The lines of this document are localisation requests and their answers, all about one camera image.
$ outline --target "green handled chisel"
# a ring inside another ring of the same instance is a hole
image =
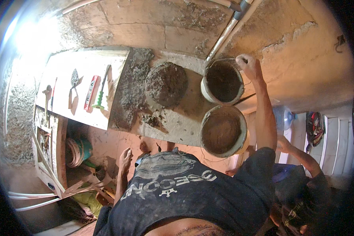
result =
[[[94,105],[92,105],[92,107],[94,107],[94,108],[104,109],[104,107],[101,106],[101,103],[102,103],[102,96],[104,95],[103,90],[104,90],[105,80],[106,80],[106,77],[108,76],[108,71],[109,71],[110,67],[111,67],[111,65],[108,65],[108,67],[106,68],[106,73],[105,73],[105,76],[104,76],[104,80],[102,82],[101,91],[98,94],[96,103]]]

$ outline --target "hammer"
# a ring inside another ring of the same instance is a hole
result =
[[[44,114],[46,116],[46,121],[49,120],[49,116],[47,115],[47,110],[48,110],[48,105],[49,105],[49,100],[50,100],[50,96],[49,96],[49,93],[52,91],[52,88],[51,88],[51,85],[48,85],[46,90],[43,90],[42,93],[45,94],[46,96],[46,104],[44,105]]]

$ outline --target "dark t-shirt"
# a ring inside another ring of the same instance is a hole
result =
[[[146,157],[111,209],[103,207],[94,235],[142,235],[170,218],[210,221],[235,235],[255,235],[269,216],[275,152],[261,148],[232,178],[178,150]]]
[[[293,197],[278,203],[282,213],[282,224],[279,226],[278,235],[299,236],[303,225],[315,228],[316,220],[322,217],[329,203],[329,185],[323,172],[320,172]]]

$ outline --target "person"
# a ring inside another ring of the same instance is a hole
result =
[[[191,154],[172,151],[143,156],[127,182],[132,160],[128,148],[119,157],[114,206],[104,206],[94,234],[119,236],[255,235],[269,217],[277,147],[274,114],[258,59],[236,62],[257,96],[258,150],[234,177],[215,171]]]
[[[270,218],[278,226],[277,234],[280,236],[311,235],[314,223],[323,217],[330,205],[329,184],[316,160],[291,145],[284,136],[278,136],[277,150],[297,158],[312,175],[312,179],[302,184],[304,180],[301,178],[302,181],[295,184],[295,188],[290,187],[293,177],[276,184],[277,200],[271,209]]]

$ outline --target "green cloth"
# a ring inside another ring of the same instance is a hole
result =
[[[92,211],[93,215],[98,219],[102,205],[97,201],[94,193],[77,193],[72,196],[76,201],[87,205]]]

